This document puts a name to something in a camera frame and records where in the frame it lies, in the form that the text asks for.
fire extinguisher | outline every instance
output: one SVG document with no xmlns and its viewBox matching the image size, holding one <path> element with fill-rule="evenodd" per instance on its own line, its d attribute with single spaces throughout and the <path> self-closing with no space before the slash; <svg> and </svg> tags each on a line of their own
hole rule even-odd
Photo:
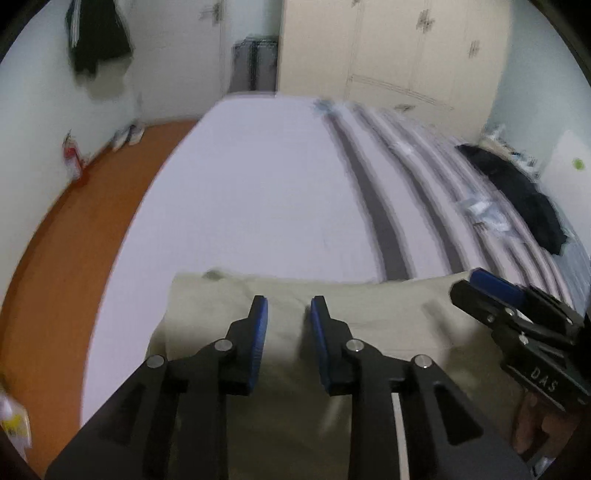
<svg viewBox="0 0 591 480">
<path fill-rule="evenodd" d="M 64 139 L 62 144 L 64 151 L 64 162 L 71 181 L 79 182 L 82 180 L 84 172 L 84 163 L 78 150 L 78 144 L 72 137 L 72 131 L 70 130 Z"/>
</svg>

blue gripper pad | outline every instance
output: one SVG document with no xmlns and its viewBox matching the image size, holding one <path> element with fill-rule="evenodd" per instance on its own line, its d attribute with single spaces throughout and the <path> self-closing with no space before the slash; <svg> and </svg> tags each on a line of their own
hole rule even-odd
<svg viewBox="0 0 591 480">
<path fill-rule="evenodd" d="M 310 302 L 310 322 L 312 324 L 312 334 L 314 336 L 316 354 L 318 355 L 320 382 L 322 383 L 324 389 L 328 391 L 330 387 L 328 350 L 326 348 L 326 341 L 324 339 L 322 322 L 320 321 L 321 311 L 326 310 L 326 303 L 324 303 L 324 299 L 322 300 L 323 301 L 319 303 L 318 297 L 315 297 Z"/>
<path fill-rule="evenodd" d="M 525 294 L 521 288 L 493 275 L 482 268 L 476 268 L 470 275 L 470 285 L 487 295 L 505 302 L 516 309 L 523 306 Z"/>
<path fill-rule="evenodd" d="M 259 370 L 261 369 L 262 350 L 265 345 L 265 335 L 267 334 L 267 323 L 269 316 L 269 305 L 265 297 L 260 297 L 260 305 L 256 306 L 256 311 L 252 312 L 255 308 L 255 300 L 252 302 L 251 313 L 254 318 L 254 341 L 252 343 L 251 350 L 251 376 L 248 379 L 248 385 L 252 390 L 258 380 Z"/>
</svg>

cabinet handle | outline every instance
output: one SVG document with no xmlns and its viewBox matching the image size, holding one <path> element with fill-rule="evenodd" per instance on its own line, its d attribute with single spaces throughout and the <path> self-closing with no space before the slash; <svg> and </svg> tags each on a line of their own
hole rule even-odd
<svg viewBox="0 0 591 480">
<path fill-rule="evenodd" d="M 423 10 L 418 15 L 417 30 L 422 30 L 423 33 L 427 33 L 429 30 L 431 30 L 431 27 L 434 23 L 435 19 L 429 18 L 429 9 Z"/>
<path fill-rule="evenodd" d="M 397 112 L 406 113 L 410 110 L 413 110 L 415 107 L 416 105 L 412 105 L 410 103 L 399 103 L 394 107 L 394 110 Z"/>
<path fill-rule="evenodd" d="M 427 33 L 428 31 L 430 31 L 431 30 L 431 27 L 433 26 L 434 23 L 435 23 L 435 19 L 434 18 L 429 18 L 425 22 L 425 26 L 423 27 L 423 33 Z"/>
<path fill-rule="evenodd" d="M 215 5 L 201 10 L 201 16 L 199 17 L 199 20 L 203 20 L 207 17 L 211 17 L 213 19 L 214 25 L 220 23 L 222 21 L 222 3 L 218 2 Z"/>
<path fill-rule="evenodd" d="M 470 50 L 468 51 L 468 58 L 473 59 L 474 57 L 476 57 L 476 55 L 478 55 L 479 51 L 480 51 L 480 40 L 474 40 L 470 44 Z"/>
<path fill-rule="evenodd" d="M 427 22 L 428 15 L 429 15 L 429 10 L 423 10 L 421 13 L 419 13 L 418 20 L 417 20 L 417 30 L 424 31 L 425 23 Z"/>
</svg>

orange floor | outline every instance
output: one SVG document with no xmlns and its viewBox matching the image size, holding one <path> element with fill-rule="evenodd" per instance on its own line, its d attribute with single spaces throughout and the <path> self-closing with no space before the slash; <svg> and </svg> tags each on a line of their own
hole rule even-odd
<svg viewBox="0 0 591 480">
<path fill-rule="evenodd" d="M 154 176 L 194 121 L 147 129 L 141 143 L 102 154 L 31 241 L 0 313 L 0 369 L 27 408 L 28 458 L 43 475 L 77 432 L 90 334 L 129 223 Z"/>
</svg>

bed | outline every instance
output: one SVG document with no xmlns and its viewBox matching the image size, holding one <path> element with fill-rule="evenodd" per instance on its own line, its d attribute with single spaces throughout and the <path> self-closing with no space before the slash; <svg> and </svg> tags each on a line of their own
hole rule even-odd
<svg viewBox="0 0 591 480">
<path fill-rule="evenodd" d="M 500 235 L 460 202 L 493 198 Z M 572 304 L 554 258 L 454 143 L 395 111 L 230 96 L 168 159 L 129 227 L 87 357 L 82 423 L 144 359 L 179 272 L 340 283 L 483 267 Z"/>
</svg>

